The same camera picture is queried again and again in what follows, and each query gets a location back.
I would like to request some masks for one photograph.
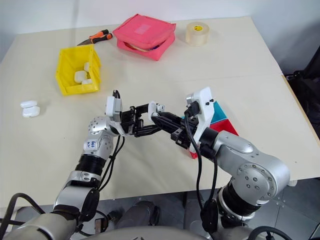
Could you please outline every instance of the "pink bag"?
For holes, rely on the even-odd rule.
[[[158,61],[175,40],[176,24],[139,14],[127,19],[113,34],[121,49]]]

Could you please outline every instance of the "white wall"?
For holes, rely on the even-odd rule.
[[[167,21],[252,16],[284,73],[320,45],[320,0],[0,0],[0,60],[15,34],[119,24],[140,13]]]

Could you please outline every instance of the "white table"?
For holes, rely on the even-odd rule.
[[[0,207],[16,192],[53,204],[78,163],[89,121],[104,114],[113,89],[124,110],[154,100],[182,116],[186,95],[209,86],[239,135],[283,160],[292,180],[319,177],[319,139],[252,20],[201,21],[211,28],[206,45],[188,46],[191,21],[179,21],[175,42],[158,62],[118,49],[116,39],[95,44],[101,90],[71,96],[61,95],[55,79],[60,49],[116,26],[18,35],[0,65]],[[30,99],[38,100],[41,114],[25,119],[19,104]],[[100,199],[194,190],[197,166],[166,132],[127,137]],[[204,159],[200,188],[210,188],[212,177],[213,164]],[[220,169],[216,187],[229,178]]]

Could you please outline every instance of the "orange tool handle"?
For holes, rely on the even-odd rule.
[[[112,34],[111,33],[108,33],[107,35],[105,35],[103,37],[93,38],[93,39],[91,39],[91,41],[92,41],[93,44],[95,44],[97,42],[105,41],[105,40],[109,40],[109,39],[112,39]]]
[[[109,30],[108,29],[105,29],[105,30],[102,30],[100,32],[97,32],[95,35],[92,35],[89,37],[89,39],[95,39],[95,38],[101,38],[103,37],[104,35],[107,35],[109,33]]]

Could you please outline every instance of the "masking tape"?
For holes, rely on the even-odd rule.
[[[191,46],[202,46],[208,40],[209,30],[203,22],[191,22],[186,26],[185,41]]]

